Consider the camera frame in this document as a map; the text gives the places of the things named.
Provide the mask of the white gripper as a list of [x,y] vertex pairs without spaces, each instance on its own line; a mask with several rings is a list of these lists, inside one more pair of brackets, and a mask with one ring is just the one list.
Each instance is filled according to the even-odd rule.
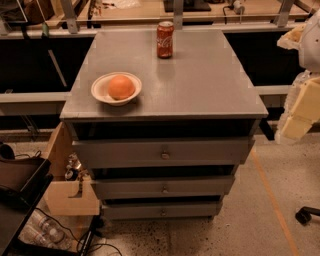
[[[277,46],[287,50],[298,50],[299,65],[311,72],[320,72],[320,10],[306,23],[282,35]],[[301,139],[320,120],[320,78],[307,80],[289,111],[281,135]]]

